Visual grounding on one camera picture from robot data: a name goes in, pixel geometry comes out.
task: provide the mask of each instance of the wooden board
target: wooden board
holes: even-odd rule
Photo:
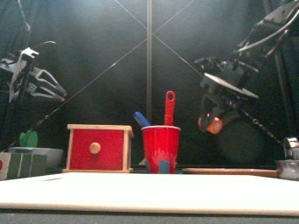
[[[299,182],[278,178],[76,172],[0,188],[0,208],[299,216]]]
[[[276,178],[276,171],[261,169],[226,169],[226,168],[185,168],[182,172],[186,174],[201,175],[252,175],[258,177]]]

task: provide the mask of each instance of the red cup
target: red cup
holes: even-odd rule
[[[141,131],[148,172],[174,173],[181,129],[161,125],[146,126]]]

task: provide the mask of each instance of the wire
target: wire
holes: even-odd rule
[[[28,24],[28,22],[25,20],[24,8],[22,8],[22,5],[21,5],[21,0],[17,0],[17,3],[18,3],[20,12],[21,12],[21,15],[22,15],[22,22],[24,22],[25,30],[29,32],[32,27],[30,27],[30,25]]]
[[[299,10],[296,11],[296,13],[294,13],[292,19],[288,21],[288,23],[276,32],[273,32],[265,38],[260,39],[256,43],[246,45],[242,48],[237,49],[233,53],[241,53],[241,52],[246,51],[248,49],[261,45],[264,42],[266,42],[272,37],[274,37],[280,32],[282,32],[288,28],[288,26],[296,20],[297,15],[299,15]]]
[[[56,45],[56,42],[53,42],[53,41],[44,41],[44,42],[41,42],[38,45],[36,45],[34,47],[32,47],[32,49],[34,49],[34,48],[37,48],[37,47],[40,47],[40,46],[44,46],[44,45],[46,45],[46,44],[54,44],[54,45]]]

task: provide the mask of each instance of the small red cabinet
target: small red cabinet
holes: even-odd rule
[[[129,172],[130,126],[69,124],[64,172]]]

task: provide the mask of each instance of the red spoon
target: red spoon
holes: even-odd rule
[[[165,104],[164,104],[164,125],[173,126],[173,104],[174,104],[174,93],[168,91],[165,93]]]

